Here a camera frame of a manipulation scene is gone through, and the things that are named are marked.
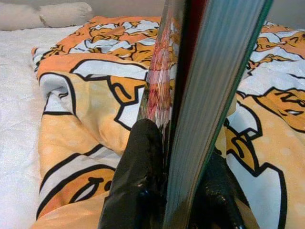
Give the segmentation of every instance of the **bed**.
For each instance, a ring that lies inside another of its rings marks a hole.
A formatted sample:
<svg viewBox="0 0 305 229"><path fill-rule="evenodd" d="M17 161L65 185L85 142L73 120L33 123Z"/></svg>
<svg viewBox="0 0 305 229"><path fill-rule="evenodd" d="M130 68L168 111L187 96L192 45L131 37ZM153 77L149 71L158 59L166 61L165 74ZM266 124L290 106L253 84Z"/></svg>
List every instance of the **bed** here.
<svg viewBox="0 0 305 229"><path fill-rule="evenodd" d="M38 207L37 142L44 102L31 49L49 49L78 28L0 31L0 228L28 228Z"/></svg>
<svg viewBox="0 0 305 229"><path fill-rule="evenodd" d="M96 228L159 21L0 31L0 228ZM227 163L261 228L305 217L304 34L265 24L224 124Z"/></svg>

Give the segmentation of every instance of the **cartoon print blanket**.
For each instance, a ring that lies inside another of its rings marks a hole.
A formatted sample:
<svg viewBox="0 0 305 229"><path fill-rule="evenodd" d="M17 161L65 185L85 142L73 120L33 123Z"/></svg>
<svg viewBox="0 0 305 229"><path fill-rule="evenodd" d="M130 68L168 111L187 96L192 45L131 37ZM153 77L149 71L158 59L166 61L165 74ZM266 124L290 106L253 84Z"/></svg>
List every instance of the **cartoon print blanket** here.
<svg viewBox="0 0 305 229"><path fill-rule="evenodd" d="M59 214L66 209L62 206L84 210L94 198L103 201L136 121L159 21L160 17L95 17L47 52L33 49L46 101L34 227L40 219L52 218L53 210L59 209ZM96 228L102 202L96 203L98 217L90 220L92 210L79 210L74 220L83 213L86 219L81 221Z"/></svg>
<svg viewBox="0 0 305 229"><path fill-rule="evenodd" d="M305 30L266 23L224 126L227 163L260 228L303 228Z"/></svg>
<svg viewBox="0 0 305 229"><path fill-rule="evenodd" d="M97 228L136 120L160 18L95 17L33 50L46 105L33 229ZM264 229L305 220L305 32L267 23L216 147Z"/></svg>

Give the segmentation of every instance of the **book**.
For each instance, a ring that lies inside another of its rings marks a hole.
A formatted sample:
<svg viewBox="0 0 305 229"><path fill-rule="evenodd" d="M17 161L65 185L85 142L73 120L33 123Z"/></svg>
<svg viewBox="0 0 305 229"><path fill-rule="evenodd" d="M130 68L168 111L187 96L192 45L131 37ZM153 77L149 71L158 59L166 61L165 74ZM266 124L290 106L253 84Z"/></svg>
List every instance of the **book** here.
<svg viewBox="0 0 305 229"><path fill-rule="evenodd" d="M139 118L163 135L164 229L193 198L272 0L167 0Z"/></svg>

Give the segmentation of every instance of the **white bed sheet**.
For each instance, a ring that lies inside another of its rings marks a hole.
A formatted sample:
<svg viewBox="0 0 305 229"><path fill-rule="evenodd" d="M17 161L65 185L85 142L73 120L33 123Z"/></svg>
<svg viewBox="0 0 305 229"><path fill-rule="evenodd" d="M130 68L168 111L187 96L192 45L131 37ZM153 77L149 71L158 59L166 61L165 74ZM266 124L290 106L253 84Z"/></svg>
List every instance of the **white bed sheet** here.
<svg viewBox="0 0 305 229"><path fill-rule="evenodd" d="M78 28L0 31L1 229L29 228L38 207L37 140L44 104L31 49L47 49Z"/></svg>

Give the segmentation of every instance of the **pillow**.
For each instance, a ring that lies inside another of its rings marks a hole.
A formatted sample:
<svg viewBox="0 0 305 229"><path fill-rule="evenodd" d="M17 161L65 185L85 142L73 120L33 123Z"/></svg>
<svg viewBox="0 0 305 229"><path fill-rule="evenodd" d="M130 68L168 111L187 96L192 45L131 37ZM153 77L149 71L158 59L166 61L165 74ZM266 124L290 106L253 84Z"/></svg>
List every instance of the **pillow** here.
<svg viewBox="0 0 305 229"><path fill-rule="evenodd" d="M37 11L31 6L0 2L0 30L44 27Z"/></svg>
<svg viewBox="0 0 305 229"><path fill-rule="evenodd" d="M85 2L63 3L40 7L40 19L49 27L83 25L93 17L92 8Z"/></svg>
<svg viewBox="0 0 305 229"><path fill-rule="evenodd" d="M0 30L82 25L92 17L92 8L85 2L41 6L39 10L0 2Z"/></svg>

